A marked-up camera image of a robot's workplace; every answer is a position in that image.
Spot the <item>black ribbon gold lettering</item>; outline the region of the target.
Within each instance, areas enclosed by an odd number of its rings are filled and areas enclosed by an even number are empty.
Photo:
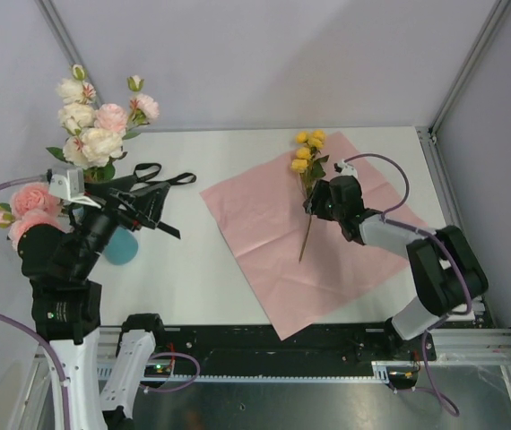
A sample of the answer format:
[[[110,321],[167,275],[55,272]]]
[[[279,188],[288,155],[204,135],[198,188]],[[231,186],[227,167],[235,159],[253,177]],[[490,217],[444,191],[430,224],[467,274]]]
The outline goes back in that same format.
[[[191,185],[196,182],[197,175],[185,172],[168,179],[156,179],[162,170],[160,163],[140,163],[134,167],[133,176],[137,185],[133,191],[138,223],[149,229],[158,229],[176,239],[181,238],[180,231],[161,220],[164,204],[169,190],[175,186]]]

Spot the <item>yellow rose stem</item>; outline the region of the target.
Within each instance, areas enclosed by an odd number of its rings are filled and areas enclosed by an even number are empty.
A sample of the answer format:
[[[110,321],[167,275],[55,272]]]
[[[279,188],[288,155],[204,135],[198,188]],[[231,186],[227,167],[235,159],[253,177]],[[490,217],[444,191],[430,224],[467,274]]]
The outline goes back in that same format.
[[[319,179],[325,177],[324,164],[329,160],[328,154],[323,154],[326,133],[324,130],[301,131],[295,136],[298,148],[290,164],[290,170],[299,176],[301,192],[306,202],[313,192]]]

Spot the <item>white rose stem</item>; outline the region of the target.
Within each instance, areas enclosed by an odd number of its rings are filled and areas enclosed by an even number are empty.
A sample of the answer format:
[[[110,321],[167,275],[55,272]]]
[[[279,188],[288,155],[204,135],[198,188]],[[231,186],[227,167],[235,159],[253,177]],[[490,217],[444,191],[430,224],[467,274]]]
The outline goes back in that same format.
[[[119,133],[93,127],[69,136],[62,148],[47,147],[46,150],[58,161],[80,168],[84,180],[90,183],[113,179],[115,162],[126,155]]]

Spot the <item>pink wrapping paper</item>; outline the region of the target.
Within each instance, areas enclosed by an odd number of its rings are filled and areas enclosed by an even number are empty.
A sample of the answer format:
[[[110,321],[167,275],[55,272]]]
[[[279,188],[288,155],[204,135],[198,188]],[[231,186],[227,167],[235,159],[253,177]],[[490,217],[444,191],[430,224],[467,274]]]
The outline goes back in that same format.
[[[313,323],[382,322],[415,298],[408,263],[378,246],[347,242],[334,222],[303,210],[290,164],[293,132],[219,133],[208,148],[208,211],[281,340]],[[329,131],[325,171],[351,159],[365,204],[422,227],[441,220],[411,127]]]

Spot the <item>pale pink rose stem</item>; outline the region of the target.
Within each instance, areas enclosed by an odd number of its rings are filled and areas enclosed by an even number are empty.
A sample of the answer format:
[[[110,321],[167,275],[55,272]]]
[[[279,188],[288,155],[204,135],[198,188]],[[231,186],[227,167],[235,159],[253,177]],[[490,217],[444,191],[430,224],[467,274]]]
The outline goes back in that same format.
[[[126,79],[132,95],[127,109],[118,104],[103,104],[95,112],[94,126],[117,133],[123,140],[133,139],[140,134],[139,129],[157,121],[160,105],[152,97],[143,93],[144,78],[131,75]]]

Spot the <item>green flower stem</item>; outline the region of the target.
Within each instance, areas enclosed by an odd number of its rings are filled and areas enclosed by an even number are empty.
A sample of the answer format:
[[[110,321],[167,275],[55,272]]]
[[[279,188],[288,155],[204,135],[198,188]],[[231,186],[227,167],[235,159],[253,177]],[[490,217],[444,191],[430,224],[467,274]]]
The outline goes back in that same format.
[[[72,145],[70,150],[62,150],[62,158],[76,167],[86,168],[88,161],[82,153],[80,134],[95,121],[92,102],[96,91],[88,83],[84,67],[75,64],[71,76],[57,85],[56,92],[63,101],[59,122]],[[47,179],[29,179],[20,184],[9,202],[0,202],[0,228],[7,230],[7,239],[16,247],[24,234],[37,225],[60,229],[58,218],[63,207],[62,200],[49,193]]]

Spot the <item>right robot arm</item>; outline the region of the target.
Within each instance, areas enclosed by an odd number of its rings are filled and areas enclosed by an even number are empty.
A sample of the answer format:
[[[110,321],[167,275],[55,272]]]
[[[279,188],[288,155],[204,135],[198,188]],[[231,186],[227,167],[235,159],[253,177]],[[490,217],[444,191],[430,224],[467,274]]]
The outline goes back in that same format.
[[[382,348],[392,359],[414,349],[414,339],[455,314],[468,314],[474,298],[489,288],[487,276],[463,231],[453,225],[418,228],[364,205],[359,181],[337,176],[316,182],[303,207],[306,213],[339,224],[343,237],[405,259],[416,297],[385,322]],[[462,305],[463,311],[456,308]]]

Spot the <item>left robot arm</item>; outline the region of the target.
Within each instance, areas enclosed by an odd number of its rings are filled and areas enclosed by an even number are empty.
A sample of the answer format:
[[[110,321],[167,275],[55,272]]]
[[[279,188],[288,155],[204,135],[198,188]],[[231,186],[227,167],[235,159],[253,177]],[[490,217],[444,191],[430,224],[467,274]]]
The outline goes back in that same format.
[[[68,174],[53,174],[49,192],[84,205],[68,233],[46,223],[28,229],[17,245],[22,274],[32,286],[32,317],[52,361],[58,383],[54,397],[63,429],[133,429],[133,406],[149,358],[167,347],[158,314],[127,317],[108,384],[99,389],[102,286],[89,279],[92,269],[119,228],[163,229],[160,218],[170,185],[125,176],[88,184]]]

